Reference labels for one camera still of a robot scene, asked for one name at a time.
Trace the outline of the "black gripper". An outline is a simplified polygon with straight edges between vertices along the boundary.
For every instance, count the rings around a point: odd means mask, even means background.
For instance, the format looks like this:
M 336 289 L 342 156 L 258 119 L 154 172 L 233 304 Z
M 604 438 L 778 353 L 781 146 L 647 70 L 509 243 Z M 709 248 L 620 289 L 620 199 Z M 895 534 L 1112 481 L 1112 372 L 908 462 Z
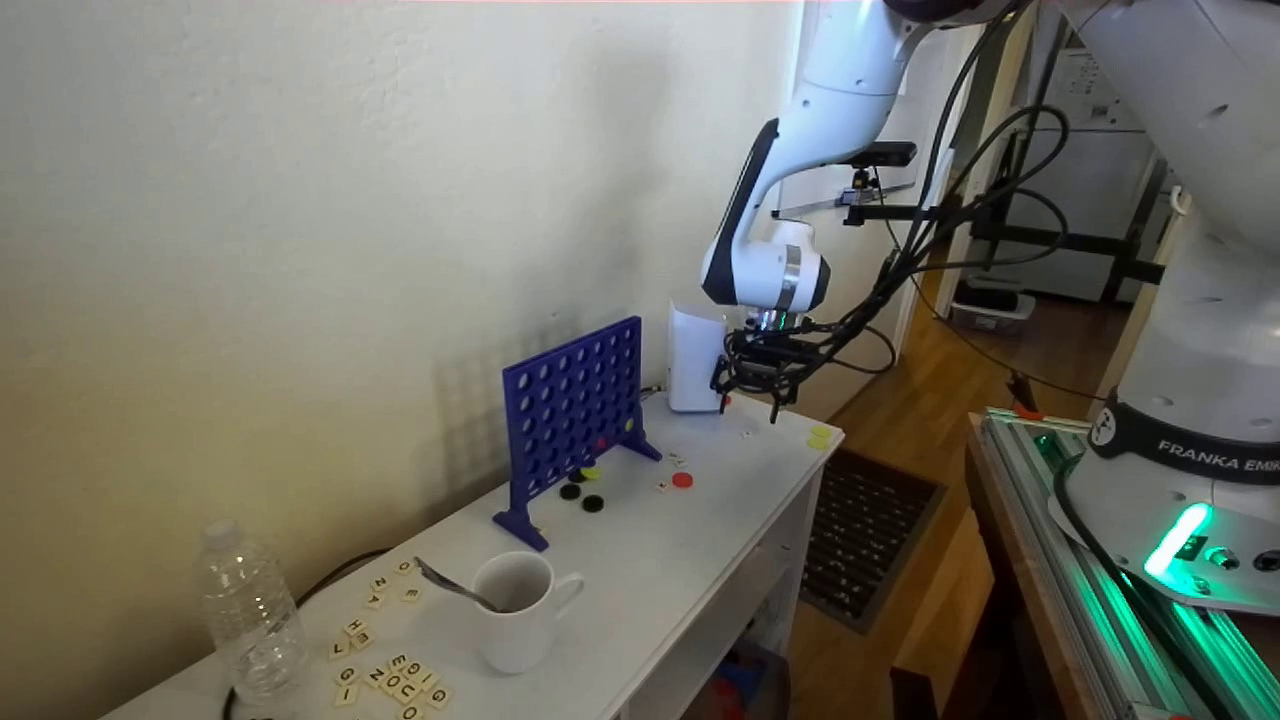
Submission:
M 771 383 L 778 423 L 790 406 L 796 406 L 796 383 L 817 368 L 811 326 L 747 319 L 723 337 L 722 372 L 711 377 L 718 412 L 731 406 L 736 383 Z

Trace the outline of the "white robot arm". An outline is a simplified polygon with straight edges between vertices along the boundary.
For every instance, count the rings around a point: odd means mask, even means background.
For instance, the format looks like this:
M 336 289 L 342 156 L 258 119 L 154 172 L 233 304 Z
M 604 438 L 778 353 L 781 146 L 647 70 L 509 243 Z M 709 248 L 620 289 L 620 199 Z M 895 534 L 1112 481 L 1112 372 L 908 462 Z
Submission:
M 799 223 L 760 241 L 765 197 L 855 165 L 926 33 L 986 0 L 810 0 L 796 87 L 731 187 L 702 285 L 747 319 L 711 390 L 791 400 L 862 331 L 819 328 L 830 265 Z M 1121 390 L 1058 493 L 1063 528 L 1155 593 L 1280 614 L 1280 0 L 1052 0 L 1173 165 L 1193 214 Z

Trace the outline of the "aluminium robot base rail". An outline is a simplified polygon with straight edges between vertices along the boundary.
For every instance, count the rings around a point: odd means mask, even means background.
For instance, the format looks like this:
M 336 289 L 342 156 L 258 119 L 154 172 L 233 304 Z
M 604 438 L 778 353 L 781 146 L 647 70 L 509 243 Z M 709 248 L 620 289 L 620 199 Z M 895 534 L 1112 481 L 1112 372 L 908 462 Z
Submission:
M 1070 720 L 1280 720 L 1278 628 L 1173 605 L 1052 519 L 1074 419 L 970 419 L 972 502 Z

